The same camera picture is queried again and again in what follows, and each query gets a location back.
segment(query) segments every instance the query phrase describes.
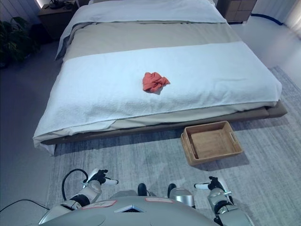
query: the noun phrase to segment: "crumpled red rag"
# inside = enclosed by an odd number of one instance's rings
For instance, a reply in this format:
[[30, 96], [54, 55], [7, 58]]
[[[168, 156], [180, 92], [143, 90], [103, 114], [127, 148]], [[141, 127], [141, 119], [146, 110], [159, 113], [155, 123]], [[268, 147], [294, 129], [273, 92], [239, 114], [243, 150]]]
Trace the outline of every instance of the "crumpled red rag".
[[159, 88], [166, 84], [170, 84], [167, 78], [161, 77], [157, 72], [146, 72], [142, 80], [143, 90], [149, 92], [156, 92]]

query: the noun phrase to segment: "floor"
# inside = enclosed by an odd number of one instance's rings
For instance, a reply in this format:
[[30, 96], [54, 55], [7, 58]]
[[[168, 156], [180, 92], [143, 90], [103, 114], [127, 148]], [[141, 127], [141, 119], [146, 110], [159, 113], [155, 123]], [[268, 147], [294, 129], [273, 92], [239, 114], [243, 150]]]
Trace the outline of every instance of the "floor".
[[[293, 32], [259, 17], [232, 28], [267, 67], [279, 65], [301, 88], [301, 40]], [[1, 209], [22, 198], [46, 203], [53, 158], [34, 149], [32, 136], [60, 68], [53, 61], [57, 44], [44, 45], [26, 62], [1, 70]], [[0, 225], [35, 225], [43, 213], [39, 206], [20, 202], [0, 213]]]

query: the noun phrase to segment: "green plant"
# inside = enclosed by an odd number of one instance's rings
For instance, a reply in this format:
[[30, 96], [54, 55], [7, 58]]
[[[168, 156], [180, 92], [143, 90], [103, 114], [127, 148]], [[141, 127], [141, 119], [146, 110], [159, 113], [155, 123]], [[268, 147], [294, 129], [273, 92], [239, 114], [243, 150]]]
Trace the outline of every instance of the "green plant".
[[40, 46], [28, 35], [28, 22], [21, 17], [13, 17], [9, 22], [0, 21], [0, 62], [10, 60], [22, 62], [36, 53]]

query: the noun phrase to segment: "wooden nightstand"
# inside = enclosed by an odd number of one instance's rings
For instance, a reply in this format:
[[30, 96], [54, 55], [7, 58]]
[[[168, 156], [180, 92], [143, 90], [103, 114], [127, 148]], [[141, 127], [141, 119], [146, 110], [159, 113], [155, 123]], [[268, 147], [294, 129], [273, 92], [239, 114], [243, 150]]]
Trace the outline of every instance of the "wooden nightstand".
[[256, 0], [219, 0], [216, 8], [228, 22], [247, 21]]
[[71, 6], [51, 9], [48, 4], [44, 5], [38, 14], [40, 21], [52, 39], [59, 39], [73, 17], [78, 6], [75, 1], [68, 1]]

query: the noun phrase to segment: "gray rug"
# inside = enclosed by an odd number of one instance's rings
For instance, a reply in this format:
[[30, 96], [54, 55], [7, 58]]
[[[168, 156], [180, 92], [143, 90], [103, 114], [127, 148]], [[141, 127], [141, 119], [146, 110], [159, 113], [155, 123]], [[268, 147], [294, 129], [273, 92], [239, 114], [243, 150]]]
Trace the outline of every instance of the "gray rug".
[[[182, 130], [104, 138], [58, 145], [51, 172], [48, 206], [62, 201], [61, 182], [74, 168], [87, 172], [108, 169], [116, 186], [103, 186], [101, 199], [144, 182], [149, 191], [166, 196], [169, 183], [189, 189], [196, 208], [208, 218], [214, 214], [206, 200], [208, 191], [194, 183], [222, 176], [233, 192], [235, 204], [258, 226], [291, 226], [301, 222], [301, 90], [279, 68], [271, 69], [283, 84], [282, 102], [288, 114], [276, 119], [232, 123], [243, 154], [191, 167], [181, 141]], [[78, 172], [66, 181], [66, 196], [80, 190], [84, 176]]]

